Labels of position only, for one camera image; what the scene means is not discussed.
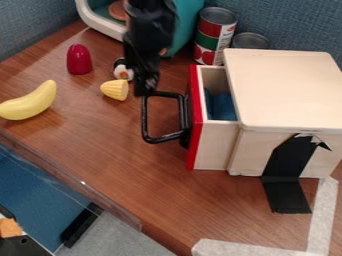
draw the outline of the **tin can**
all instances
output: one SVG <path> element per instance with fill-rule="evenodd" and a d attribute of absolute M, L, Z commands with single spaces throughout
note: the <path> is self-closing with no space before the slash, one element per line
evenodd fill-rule
<path fill-rule="evenodd" d="M 194 59 L 200 64 L 222 65 L 223 49 L 229 47 L 236 24 L 236 15 L 227 9 L 203 9 L 195 39 Z"/>
<path fill-rule="evenodd" d="M 232 48 L 269 49 L 270 42 L 262 35 L 244 32 L 234 36 Z"/>

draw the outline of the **toy banana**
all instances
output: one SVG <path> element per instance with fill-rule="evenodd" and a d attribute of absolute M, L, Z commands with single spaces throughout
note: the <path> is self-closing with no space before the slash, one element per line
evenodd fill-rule
<path fill-rule="evenodd" d="M 38 115 L 51 106 L 56 92 L 56 82 L 45 81 L 33 92 L 1 103 L 0 117 L 8 120 L 22 120 Z"/>

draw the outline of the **red can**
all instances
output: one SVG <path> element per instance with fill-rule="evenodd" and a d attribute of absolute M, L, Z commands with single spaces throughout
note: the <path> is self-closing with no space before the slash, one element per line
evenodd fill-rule
<path fill-rule="evenodd" d="M 194 59 L 201 64 L 222 65 L 223 49 L 229 47 L 236 24 L 236 15 L 227 9 L 203 9 L 200 12 Z"/>

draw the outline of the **black handle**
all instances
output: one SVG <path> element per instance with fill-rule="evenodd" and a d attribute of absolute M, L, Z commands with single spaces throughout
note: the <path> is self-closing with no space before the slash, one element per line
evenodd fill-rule
<path fill-rule="evenodd" d="M 173 132 L 170 134 L 165 134 L 160 137 L 151 137 L 148 135 L 148 120 L 147 120 L 147 101 L 149 97 L 157 96 L 164 98 L 173 98 L 178 100 L 179 105 L 179 123 L 180 130 L 177 132 Z M 142 97 L 142 137 L 143 139 L 150 144 L 162 143 L 170 140 L 180 139 L 180 143 L 182 146 L 187 147 L 188 137 L 190 132 L 190 117 L 189 117 L 189 104 L 188 104 L 188 96 L 183 96 L 178 93 L 172 92 L 160 92 L 154 91 L 148 96 Z"/>

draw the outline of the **wooden box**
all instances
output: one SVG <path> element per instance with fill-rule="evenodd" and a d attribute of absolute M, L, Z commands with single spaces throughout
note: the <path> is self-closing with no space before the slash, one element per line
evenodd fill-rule
<path fill-rule="evenodd" d="M 273 150 L 295 134 L 317 148 L 302 177 L 325 177 L 342 157 L 342 74 L 323 52 L 226 49 L 225 66 L 191 66 L 189 169 L 261 176 Z M 231 92 L 238 121 L 209 120 L 204 88 Z"/>

